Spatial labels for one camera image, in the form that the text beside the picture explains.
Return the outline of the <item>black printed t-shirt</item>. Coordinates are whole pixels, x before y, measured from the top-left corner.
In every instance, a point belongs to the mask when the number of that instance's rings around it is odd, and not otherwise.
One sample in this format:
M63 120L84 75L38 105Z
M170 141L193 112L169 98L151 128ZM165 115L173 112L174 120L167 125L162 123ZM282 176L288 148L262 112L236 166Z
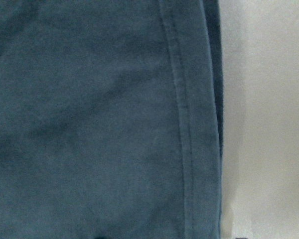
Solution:
M0 239L218 239L216 0L0 0Z

